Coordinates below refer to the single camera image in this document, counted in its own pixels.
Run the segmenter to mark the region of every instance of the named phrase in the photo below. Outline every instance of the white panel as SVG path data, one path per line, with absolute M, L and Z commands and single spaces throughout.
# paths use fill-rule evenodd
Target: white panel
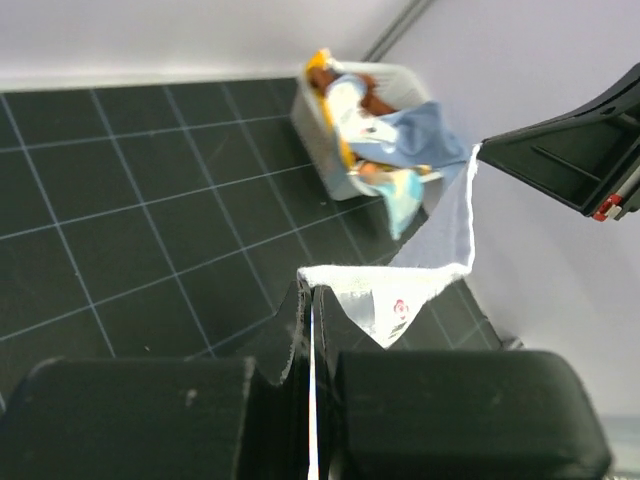
M 640 62 L 635 0 L 438 0 L 384 59 L 469 142 L 581 106 Z M 471 287 L 491 321 L 562 354 L 602 413 L 639 414 L 640 214 L 597 223 L 481 165 Z
M 292 74 L 318 48 L 357 60 L 393 0 L 0 0 L 0 88 Z

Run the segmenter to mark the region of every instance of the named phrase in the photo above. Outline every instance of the white cloth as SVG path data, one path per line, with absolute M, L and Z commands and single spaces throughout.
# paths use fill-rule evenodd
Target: white cloth
M 345 313 L 382 347 L 390 347 L 422 306 L 471 272 L 475 258 L 471 159 L 444 192 L 429 220 L 388 267 L 320 265 L 298 270 L 309 286 L 327 285 Z

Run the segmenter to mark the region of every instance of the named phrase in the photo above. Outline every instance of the white basket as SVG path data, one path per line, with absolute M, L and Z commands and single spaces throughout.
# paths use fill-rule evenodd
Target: white basket
M 418 77 L 406 67 L 384 63 L 341 64 L 348 73 L 371 75 L 377 84 L 376 94 L 398 110 L 422 105 L 430 98 Z M 291 120 L 331 198 L 346 200 L 363 194 L 376 195 L 373 189 L 359 190 L 351 182 L 304 71 L 298 76 L 298 91 Z M 439 178 L 441 175 L 434 172 L 423 176 L 422 182 Z

